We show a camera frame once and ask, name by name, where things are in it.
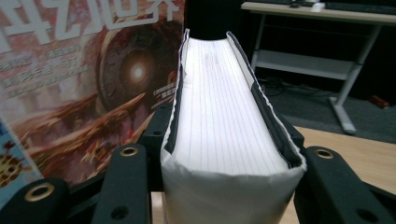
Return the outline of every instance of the white book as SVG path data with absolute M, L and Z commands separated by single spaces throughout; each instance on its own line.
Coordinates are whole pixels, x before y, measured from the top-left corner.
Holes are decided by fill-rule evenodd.
M 274 223 L 306 169 L 235 37 L 185 34 L 162 148 L 170 223 Z

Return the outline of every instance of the magazine cover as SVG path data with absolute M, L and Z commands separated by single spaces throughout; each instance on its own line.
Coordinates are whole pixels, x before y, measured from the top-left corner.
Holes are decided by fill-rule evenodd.
M 0 117 L 0 209 L 23 186 L 42 178 Z
M 44 177 L 103 172 L 173 100 L 183 16 L 184 0 L 1 2 L 0 113 Z

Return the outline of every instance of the desk foot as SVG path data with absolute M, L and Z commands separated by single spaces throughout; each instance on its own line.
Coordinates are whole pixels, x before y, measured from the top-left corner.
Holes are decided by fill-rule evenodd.
M 341 123 L 341 126 L 343 127 L 344 132 L 350 135 L 354 135 L 356 133 L 356 128 L 350 120 L 349 115 L 345 111 L 344 107 L 336 103 L 337 98 L 335 97 L 330 97 L 329 100 L 332 104 L 332 108 L 334 109 L 335 114 L 337 115 L 338 120 Z

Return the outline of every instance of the desk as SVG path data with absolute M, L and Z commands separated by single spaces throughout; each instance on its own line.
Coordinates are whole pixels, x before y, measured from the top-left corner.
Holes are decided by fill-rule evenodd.
M 256 67 L 264 67 L 317 77 L 344 80 L 339 96 L 331 97 L 330 103 L 343 127 L 343 130 L 348 134 L 354 134 L 357 130 L 343 107 L 344 101 L 358 77 L 359 72 L 363 68 L 366 58 L 375 43 L 381 27 L 383 25 L 396 25 L 396 16 L 328 9 L 322 9 L 320 12 L 312 12 L 311 7 L 291 8 L 285 5 L 251 2 L 244 3 L 241 8 L 250 10 L 253 13 L 262 14 L 259 32 L 256 38 L 256 45 L 251 60 L 253 70 Z M 367 38 L 365 45 L 361 49 L 358 58 L 354 62 L 346 62 L 260 49 L 262 30 L 265 24 L 266 15 L 366 23 L 372 24 L 373 29 L 369 38 Z
M 344 134 L 326 133 L 296 127 L 304 138 L 304 146 L 327 147 L 339 153 L 359 178 L 369 184 L 396 194 L 396 145 Z M 160 193 L 153 196 L 154 224 L 163 224 L 163 207 Z M 281 224 L 299 223 L 291 201 Z

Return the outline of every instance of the table surface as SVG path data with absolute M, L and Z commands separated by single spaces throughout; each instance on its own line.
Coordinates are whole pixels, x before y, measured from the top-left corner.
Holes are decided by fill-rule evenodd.
M 312 9 L 311 7 L 292 8 L 287 5 L 252 3 L 252 2 L 246 2 L 242 4 L 241 8 L 261 14 L 263 13 L 263 14 L 272 14 L 272 15 L 315 18 L 318 20 L 322 19 L 322 20 L 383 24 L 383 25 L 392 25 L 392 26 L 396 25 L 396 16 L 394 15 L 330 10 L 325 8 L 323 8 L 320 12 L 313 12 L 311 11 Z
M 396 194 L 396 145 L 301 127 L 296 129 L 304 136 L 305 147 L 320 146 L 336 151 L 362 181 Z M 152 204 L 153 223 L 164 223 L 160 193 L 153 194 Z M 299 223 L 292 201 L 280 223 Z

